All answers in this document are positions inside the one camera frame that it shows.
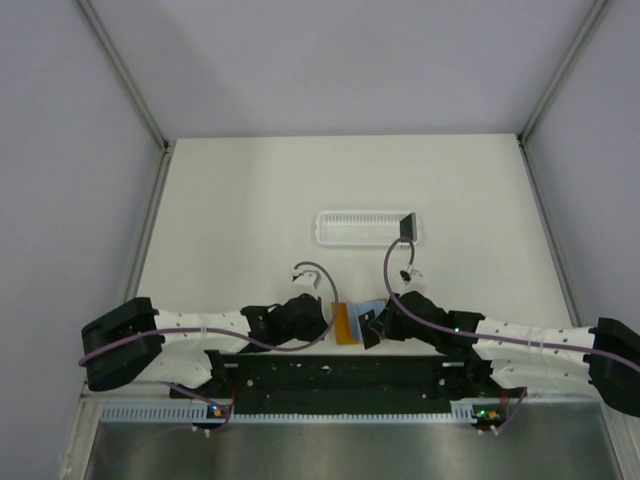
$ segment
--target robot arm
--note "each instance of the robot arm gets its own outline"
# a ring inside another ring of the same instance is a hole
[[[415,283],[421,277],[419,273],[405,271],[401,276],[406,289],[399,300],[410,312],[446,329],[481,338],[429,328],[405,315],[390,301],[379,317],[364,326],[370,330],[363,332],[363,338],[370,340],[369,345],[365,342],[366,348],[379,343],[382,337],[417,338],[444,355],[461,358],[465,367],[459,377],[488,377],[505,390],[535,388],[602,398],[616,410],[640,416],[637,388],[640,375],[611,358],[589,353],[611,352],[638,364],[640,336],[621,322],[601,318],[596,327],[556,329],[518,325],[475,312],[446,312],[422,295],[424,289]],[[520,343],[488,337],[508,337]],[[583,351],[554,345],[581,347]]]
[[[299,295],[284,305],[248,306],[219,314],[157,310],[148,298],[133,299],[83,328],[85,352],[95,352],[135,334],[164,333],[141,336],[96,356],[86,364],[88,386],[93,391],[105,391],[138,380],[171,382],[193,389],[216,373],[224,375],[224,365],[213,365],[207,351],[252,353],[293,339],[314,341],[327,329],[320,300],[315,296],[319,282],[316,271],[294,272],[293,285]]]

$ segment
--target cable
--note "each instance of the cable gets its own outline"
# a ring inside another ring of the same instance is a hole
[[[518,398],[518,402],[516,403],[515,407],[513,407],[513,411],[509,414],[506,420],[502,422],[502,425],[496,427],[495,430],[493,430],[493,432],[496,435],[499,435],[500,433],[502,433],[504,429],[507,428],[507,426],[513,421],[516,414],[520,411],[520,407],[522,406],[522,402],[524,401],[524,397],[526,396],[527,396],[527,389],[523,388],[522,393],[520,393],[520,398]]]
[[[229,404],[229,409],[227,411],[227,415],[224,419],[224,422],[219,424],[217,427],[210,429],[210,431],[219,433],[222,430],[225,430],[229,426],[229,422],[231,421],[231,416],[233,415],[234,405],[236,404],[236,387],[231,380],[229,380],[228,385],[231,387],[231,403]]]
[[[477,338],[482,340],[494,340],[494,341],[504,342],[504,343],[513,343],[515,345],[523,345],[525,347],[539,347],[539,348],[549,348],[554,350],[567,350],[570,352],[584,353],[586,355],[599,355],[601,357],[610,358],[618,363],[621,363],[622,365],[629,367],[636,373],[640,374],[640,365],[637,365],[632,361],[627,360],[626,358],[620,355],[617,355],[615,353],[607,352],[606,350],[599,350],[597,348],[580,347],[578,345],[567,345],[565,343],[543,343],[535,340],[523,340],[520,338],[503,337],[501,335],[489,335],[486,333],[456,331],[453,328],[443,327],[442,325],[438,325],[437,323],[433,323],[433,322],[430,322],[429,320],[425,320],[424,318],[418,317],[416,314],[411,312],[407,307],[402,305],[398,296],[393,292],[393,289],[391,288],[391,283],[389,282],[389,272],[388,272],[389,258],[391,257],[391,252],[393,252],[393,250],[396,248],[396,245],[398,245],[400,242],[409,243],[411,247],[411,260],[409,263],[410,264],[413,263],[413,257],[415,255],[415,247],[413,245],[413,242],[407,238],[400,237],[397,240],[395,240],[387,250],[387,253],[384,257],[384,267],[383,267],[382,275],[384,277],[384,285],[387,288],[387,292],[389,293],[389,298],[396,305],[396,307],[398,307],[398,309],[402,313],[404,313],[407,317],[409,317],[411,320],[414,320],[420,323],[421,325],[424,325],[425,327],[433,328],[434,330],[438,330],[443,333],[449,333],[451,335],[458,335],[460,337]]]
[[[322,265],[319,265],[315,262],[309,262],[309,261],[298,263],[294,267],[294,269],[297,269],[298,267],[301,267],[303,265],[308,265],[308,266],[317,268],[324,274],[324,276],[329,281],[329,284],[331,285],[331,290],[333,291],[333,298],[334,298],[335,304],[337,305],[338,303],[340,303],[340,300],[338,298],[338,288],[336,287],[336,284],[333,281],[333,278],[331,277],[331,275],[329,275],[329,272],[327,272],[327,270]],[[305,343],[304,345],[300,345],[298,347],[279,347],[276,345],[269,345],[267,343],[261,342],[260,340],[256,340],[255,338],[251,338],[247,335],[243,335],[237,332],[232,332],[231,330],[224,330],[222,328],[207,327],[205,330],[208,333],[217,333],[220,335],[227,335],[229,337],[239,338],[240,340],[244,340],[246,342],[252,343],[254,345],[257,345],[258,347],[265,348],[267,350],[273,350],[276,352],[299,352],[301,350],[305,350],[309,347],[316,345],[317,343],[321,342],[329,334],[329,332],[333,329],[334,324],[336,323],[336,317],[338,315],[337,312],[338,312],[338,309],[334,309],[333,315],[331,316],[331,321],[327,325],[327,329],[322,333],[322,335],[320,335],[315,340],[309,343]],[[84,367],[88,362],[90,362],[94,358],[104,355],[105,353],[110,352],[111,350],[114,350],[116,348],[122,347],[124,345],[128,345],[131,342],[135,342],[140,338],[151,337],[154,335],[168,335],[172,333],[200,333],[200,332],[202,332],[202,328],[200,327],[172,327],[172,328],[160,328],[157,330],[148,330],[146,332],[136,333],[135,335],[121,338],[120,340],[116,340],[115,342],[109,343],[107,345],[104,345],[100,348],[95,349],[93,352],[83,356],[78,361],[78,365],[81,367]]]
[[[176,392],[181,393],[182,395],[185,395],[193,400],[200,400],[201,402],[204,402],[207,405],[218,407],[220,410],[222,410],[224,414],[229,415],[229,410],[227,410],[227,407],[225,405],[215,402],[210,398],[203,397],[202,395],[192,392],[191,390],[187,390],[186,388],[176,385],[175,383],[170,383],[170,382],[162,382],[162,383],[165,384],[170,389],[175,390]]]
[[[500,408],[502,411],[506,412],[509,407],[509,392],[507,390],[502,390],[502,401],[500,402]]]

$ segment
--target white plastic container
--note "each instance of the white plastic container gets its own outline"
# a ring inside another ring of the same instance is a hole
[[[410,213],[410,210],[325,210],[316,218],[316,240],[325,247],[385,248],[400,236],[400,220]],[[421,236],[419,220],[416,230],[417,244]]]

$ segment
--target orange object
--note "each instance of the orange object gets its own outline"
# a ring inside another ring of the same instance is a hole
[[[331,303],[331,312],[335,311],[336,304]],[[336,343],[338,345],[357,345],[358,342],[353,335],[351,335],[351,326],[349,325],[349,313],[347,312],[347,304],[338,304],[338,316],[336,317],[336,323],[333,327],[336,332]]]

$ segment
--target purple cable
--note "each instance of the purple cable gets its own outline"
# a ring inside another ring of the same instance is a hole
[[[329,281],[329,284],[331,285],[331,290],[333,291],[333,297],[334,297],[334,302],[337,305],[338,303],[340,303],[340,300],[338,298],[338,288],[336,287],[335,282],[333,281],[333,278],[331,278],[331,275],[329,275],[329,272],[327,272],[327,270],[315,263],[315,262],[300,262],[298,263],[294,268],[298,268],[301,267],[303,265],[308,265],[314,268],[317,268],[318,270],[320,270],[324,276],[327,278],[327,280]],[[247,335],[243,335],[241,333],[237,333],[237,332],[232,332],[231,330],[224,330],[222,328],[210,328],[207,327],[205,330],[208,333],[217,333],[220,335],[227,335],[229,337],[234,337],[234,338],[239,338],[240,340],[244,340],[246,342],[249,343],[253,343],[254,345],[257,345],[259,347],[265,348],[267,350],[274,350],[276,352],[299,352],[301,350],[305,350],[309,347],[312,347],[314,345],[316,345],[317,343],[319,343],[320,341],[322,341],[331,331],[331,329],[333,328],[333,325],[336,322],[336,317],[337,317],[337,312],[338,309],[334,309],[333,315],[331,317],[331,321],[329,322],[329,325],[327,325],[327,329],[324,331],[324,333],[322,335],[320,335],[318,338],[316,338],[315,340],[313,340],[312,342],[309,343],[305,343],[304,345],[300,345],[299,347],[278,347],[275,345],[269,345],[267,343],[261,342],[260,340],[256,340],[255,338],[251,338]],[[110,352],[111,350],[114,350],[116,348],[122,347],[124,345],[128,345],[131,342],[135,342],[136,340],[139,340],[140,338],[144,338],[144,337],[150,337],[150,336],[154,336],[154,335],[168,335],[168,334],[172,334],[172,333],[199,333],[201,332],[202,329],[200,327],[172,327],[172,328],[160,328],[157,330],[148,330],[146,332],[141,332],[141,333],[137,333],[135,335],[131,335],[129,337],[125,337],[125,338],[121,338],[120,340],[116,340],[115,342],[109,343],[107,345],[104,345],[100,348],[95,349],[93,352],[88,353],[87,355],[85,355],[84,357],[82,357],[79,361],[78,361],[78,365],[81,367],[84,367],[88,362],[90,362],[91,360],[93,360],[96,357],[99,357],[101,355],[104,355],[107,352]]]
[[[331,290],[333,291],[333,298],[334,298],[334,302],[336,305],[338,305],[338,303],[340,303],[340,300],[338,298],[338,288],[336,287],[335,282],[333,281],[333,278],[331,277],[331,275],[329,275],[329,272],[327,272],[327,270],[322,266],[319,265],[315,262],[309,262],[309,261],[304,261],[304,262],[299,262],[298,264],[296,264],[296,266],[294,267],[294,269],[297,269],[298,267],[301,267],[303,265],[308,265],[314,268],[317,268],[318,270],[320,270],[324,276],[327,278],[329,284],[331,285]],[[309,343],[305,343],[304,345],[301,345],[299,347],[278,347],[275,345],[269,345],[267,343],[261,342],[260,340],[256,340],[254,338],[248,337],[247,335],[242,335],[241,333],[236,333],[236,332],[232,332],[230,330],[224,330],[222,328],[206,328],[206,331],[208,333],[218,333],[220,335],[227,335],[230,337],[235,337],[235,338],[239,338],[241,340],[245,340],[249,343],[253,343],[254,345],[257,345],[259,347],[262,348],[266,348],[267,350],[275,350],[278,352],[299,352],[301,350],[304,350],[306,348],[312,347],[313,345],[316,345],[317,343],[319,343],[320,341],[322,341],[331,331],[331,329],[333,328],[333,325],[336,323],[336,317],[338,315],[338,309],[335,308],[333,315],[331,317],[331,321],[329,322],[329,324],[327,325],[327,329],[324,331],[324,333],[322,335],[320,335],[318,338],[316,338],[315,340],[313,340],[312,342]],[[128,345],[131,342],[135,342],[136,340],[143,338],[143,337],[150,337],[153,335],[168,335],[171,333],[198,333],[201,332],[202,329],[198,328],[198,327],[174,327],[174,328],[161,328],[161,329],[157,329],[157,330],[148,330],[146,332],[141,332],[135,335],[131,335],[129,337],[125,337],[125,338],[121,338],[120,340],[116,340],[115,342],[109,343],[107,345],[104,345],[100,348],[97,348],[96,350],[94,350],[93,352],[83,356],[79,361],[78,361],[78,365],[81,367],[84,367],[87,362],[90,362],[91,360],[93,360],[96,357],[99,357],[101,355],[104,355],[107,352],[110,352],[111,350],[114,350],[116,348],[122,347],[124,345]],[[231,418],[231,415],[229,413],[229,411],[226,409],[226,407],[224,405],[220,405],[219,403],[214,402],[211,399],[208,399],[206,397],[203,397],[202,395],[198,395],[197,393],[191,392],[190,390],[187,390],[185,388],[179,387],[173,383],[166,383],[165,385],[168,386],[169,388],[175,390],[176,392],[182,393],[183,395],[186,395],[187,397],[190,397],[194,400],[200,400],[201,402],[207,403],[209,405],[216,405],[217,407],[219,407],[223,412],[226,413],[226,419],[225,422],[216,429],[216,431],[222,430],[224,428],[226,428],[228,426],[229,423],[229,419]]]
[[[193,400],[200,400],[201,402],[206,403],[207,405],[212,405],[214,407],[218,407],[220,410],[222,410],[222,412],[229,416],[229,409],[227,409],[226,405],[222,405],[218,402],[215,402],[213,400],[211,400],[210,398],[207,397],[203,397],[202,395],[199,395],[195,392],[192,392],[191,390],[187,390],[186,388],[182,388],[179,385],[176,385],[175,383],[170,383],[170,382],[162,382],[164,383],[167,387],[171,388],[172,390],[175,390],[178,393],[181,393],[189,398],[192,398]]]
[[[511,411],[509,416],[506,418],[506,420],[502,422],[502,425],[496,427],[496,429],[494,430],[496,435],[499,435],[500,433],[502,433],[504,429],[507,428],[507,426],[513,421],[513,418],[516,416],[518,411],[520,411],[520,407],[522,406],[522,402],[524,401],[524,397],[526,396],[527,396],[527,389],[523,388],[522,392],[520,393],[520,397],[518,398],[518,402],[516,403],[516,406],[513,407],[513,410]]]
[[[400,300],[398,299],[396,294],[393,293],[393,289],[391,288],[391,283],[389,282],[389,272],[388,272],[389,258],[391,257],[391,252],[393,252],[396,245],[398,245],[398,243],[400,242],[408,242],[410,244],[411,259],[413,260],[413,256],[415,252],[415,247],[413,246],[413,242],[407,238],[402,238],[402,237],[398,238],[391,244],[391,246],[389,247],[389,250],[387,250],[387,253],[384,257],[384,267],[383,267],[384,270],[382,272],[382,275],[384,277],[384,285],[387,288],[387,291],[389,292],[389,298],[393,303],[396,304],[398,309],[402,313],[404,313],[407,317],[409,317],[411,320],[415,320],[416,322],[424,325],[425,327],[433,328],[434,330],[438,330],[443,333],[449,333],[451,335],[458,335],[460,337],[478,338],[483,340],[495,340],[498,342],[513,343],[515,345],[524,345],[525,347],[553,348],[554,350],[567,350],[570,352],[584,353],[586,355],[599,355],[601,357],[607,357],[612,360],[615,360],[616,362],[621,363],[626,367],[629,367],[636,373],[640,373],[640,365],[636,365],[632,361],[627,360],[626,358],[621,357],[620,355],[617,355],[615,353],[607,352],[606,350],[580,347],[578,345],[567,345],[564,343],[543,343],[543,342],[537,342],[534,340],[529,341],[529,340],[523,340],[520,338],[503,337],[501,335],[489,335],[486,333],[473,333],[473,332],[463,332],[463,331],[456,332],[453,328],[443,327],[442,325],[438,325],[437,323],[433,323],[428,320],[425,320],[424,318],[418,317],[416,314],[412,313],[407,307],[402,305],[402,303],[400,303]]]

